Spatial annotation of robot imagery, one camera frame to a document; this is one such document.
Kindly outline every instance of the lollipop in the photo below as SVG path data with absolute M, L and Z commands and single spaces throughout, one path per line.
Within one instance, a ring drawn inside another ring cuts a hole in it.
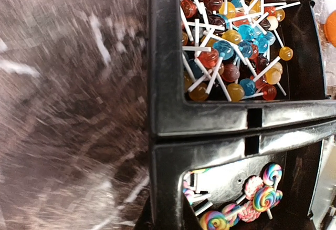
M 273 187 L 261 188 L 253 199 L 253 208 L 258 212 L 267 212 L 269 219 L 272 219 L 271 206 L 276 202 L 277 194 Z
M 259 218 L 260 212 L 256 211 L 253 208 L 253 202 L 248 201 L 247 203 L 244 204 L 244 210 L 238 214 L 240 219 L 245 222 L 252 222 Z
M 209 211 L 205 213 L 199 220 L 199 223 L 204 230 L 229 230 L 230 224 L 225 219 L 225 216 L 217 211 Z
M 282 168 L 279 164 L 272 163 L 264 171 L 262 180 L 264 184 L 274 186 L 274 190 L 277 189 L 278 184 L 282 177 Z
M 253 200 L 254 195 L 264 186 L 263 180 L 259 176 L 252 176 L 245 184 L 244 195 L 237 200 L 237 204 L 245 198 Z
M 224 214 L 226 220 L 229 222 L 230 226 L 237 225 L 237 223 L 240 220 L 240 217 L 238 215 L 239 212 L 236 211 L 237 208 L 240 209 L 241 207 L 237 205 L 236 203 L 233 203 L 233 204 L 228 204 L 222 209 L 222 213 Z M 233 216 L 230 215 L 232 211 L 236 212 Z

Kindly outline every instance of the white lollipop stick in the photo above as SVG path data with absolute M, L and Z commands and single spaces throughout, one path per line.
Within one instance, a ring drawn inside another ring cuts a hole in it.
M 244 15 L 244 16 L 238 16 L 238 17 L 234 17 L 234 18 L 230 18 L 228 21 L 229 22 L 235 22 L 235 21 L 239 21 L 239 20 L 244 20 L 247 18 L 254 18 L 257 16 L 261 16 L 262 13 L 253 13 L 253 14 L 248 14 L 248 15 Z
M 211 194 L 207 193 L 207 194 L 203 194 L 203 195 L 200 195 L 200 196 L 195 196 L 195 197 L 189 199 L 189 202 L 190 203 L 195 203 L 195 202 L 198 202 L 198 201 L 206 200 L 207 198 L 210 198 L 210 197 L 211 197 Z
M 290 3 L 290 4 L 287 4 L 287 5 L 284 5 L 284 6 L 276 7 L 275 10 L 278 11 L 279 9 L 289 8 L 289 7 L 293 7 L 293 6 L 300 5 L 300 4 L 301 4 L 301 2 Z
M 197 66 L 200 68 L 200 70 L 209 78 L 211 79 L 211 75 L 208 73 L 208 71 L 205 69 L 205 67 L 203 66 L 203 64 L 200 62 L 200 60 L 198 58 L 194 59 L 195 63 L 197 64 Z
M 223 57 L 220 56 L 218 58 L 218 61 L 217 61 L 216 67 L 214 69 L 214 73 L 212 74 L 211 80 L 210 80 L 210 82 L 209 82 L 209 84 L 208 84 L 208 86 L 207 86 L 207 88 L 205 90 L 205 93 L 207 93 L 207 94 L 209 94 L 211 92 L 212 86 L 213 86 L 213 84 L 215 82 L 215 79 L 216 79 L 216 76 L 217 76 L 217 74 L 219 72 L 219 68 L 221 67 L 222 61 L 223 61 Z
M 196 81 L 195 76 L 194 76 L 194 74 L 193 74 L 192 69 L 190 68 L 190 65 L 189 65 L 187 59 L 184 57 L 184 54 L 182 54 L 182 61 L 183 61 L 184 67 L 185 67 L 185 69 L 187 70 L 187 72 L 188 72 L 188 74 L 189 74 L 191 80 L 192 80 L 193 82 L 195 82 L 195 81 Z
M 202 9 L 202 12 L 201 12 L 201 14 L 202 14 L 202 16 L 203 16 L 203 21 L 204 21 L 204 23 L 206 24 L 206 25 L 209 25 L 209 19 L 208 19 L 208 15 L 207 15 L 207 13 L 206 13 L 206 10 L 205 10 L 205 5 L 204 5 L 204 3 L 201 3 L 201 9 Z
M 200 47 L 205 47 L 207 45 L 207 43 L 209 42 L 211 35 L 215 32 L 215 28 L 212 28 L 207 35 L 205 36 L 205 38 L 203 39 L 202 43 L 199 45 Z M 195 52 L 195 57 L 197 58 L 199 55 L 201 54 L 201 51 L 197 51 Z
M 195 46 L 200 45 L 200 20 L 195 19 Z
M 261 14 L 263 15 L 264 14 L 264 0 L 260 0 L 260 7 L 261 7 Z
M 207 202 L 205 205 L 203 205 L 200 209 L 198 209 L 195 212 L 195 215 L 199 216 L 202 212 L 204 212 L 205 210 L 209 209 L 211 206 L 213 206 L 213 203 L 211 203 L 210 201 Z
M 263 92 L 258 92 L 258 93 L 255 93 L 254 95 L 251 95 L 251 96 L 244 96 L 244 97 L 242 97 L 242 100 L 256 98 L 256 97 L 263 96 L 263 95 L 264 95 Z
M 190 27 L 188 25 L 187 18 L 185 17 L 184 12 L 183 12 L 181 6 L 180 6 L 180 12 L 181 12 L 181 19 L 182 19 L 185 31 L 187 32 L 188 38 L 189 38 L 190 42 L 193 42 L 194 41 L 194 37 L 191 34 L 191 30 L 190 30 Z
M 227 15 L 227 0 L 224 0 L 224 15 Z
M 265 73 L 269 71 L 278 61 L 280 60 L 280 57 L 276 57 L 264 70 L 262 70 L 254 79 L 253 81 L 256 82 L 258 79 L 260 79 Z
M 286 2 L 283 2 L 283 3 L 265 3 L 264 6 L 265 7 L 270 7 L 270 6 L 284 6 L 284 5 L 287 5 Z
M 201 6 L 199 0 L 194 0 L 194 3 L 195 3 L 196 6 L 197 6 L 198 12 L 201 14 L 202 11 L 203 11 L 203 8 L 202 8 L 202 6 Z
M 195 81 L 195 82 L 188 88 L 188 92 L 192 92 L 192 91 L 194 91 L 195 88 L 198 87 L 198 85 L 199 85 L 200 83 L 202 83 L 206 78 L 207 78 L 206 75 L 201 76 L 198 80 L 196 80 L 196 81 Z
M 211 51 L 211 47 L 182 46 L 182 50 L 186 50 L 186 51 L 204 51 L 206 53 L 209 53 Z
M 260 18 L 258 20 L 256 20 L 251 27 L 254 28 L 257 26 L 257 24 L 259 24 L 262 20 L 264 20 L 267 16 L 269 15 L 268 12 L 264 13 L 262 16 L 260 16 Z
M 194 22 L 187 22 L 187 24 L 189 26 L 195 26 Z M 218 29 L 218 30 L 226 30 L 226 28 L 224 26 L 219 26 L 219 25 L 213 25 L 213 24 L 199 24 L 200 27 L 204 27 L 204 28 L 214 28 L 214 29 Z
M 254 5 L 257 4 L 258 1 L 259 1 L 259 0 L 254 0 L 254 1 L 248 6 L 248 11 L 249 11 L 249 12 L 250 12 L 251 9 L 254 7 Z
M 275 29 L 275 30 L 273 30 L 273 31 L 274 31 L 274 34 L 275 34 L 275 36 L 277 37 L 277 39 L 278 39 L 278 41 L 279 41 L 279 43 L 280 43 L 280 46 L 281 46 L 281 47 L 284 47 L 284 44 L 283 44 L 283 42 L 282 42 L 282 40 L 281 40 L 281 38 L 280 38 L 280 36 L 279 36 L 277 30 Z
M 287 94 L 286 94 L 284 88 L 282 87 L 282 85 L 281 85 L 280 83 L 277 83 L 277 86 L 279 87 L 279 89 L 280 89 L 280 91 L 282 92 L 282 94 L 283 94 L 284 96 L 287 96 Z

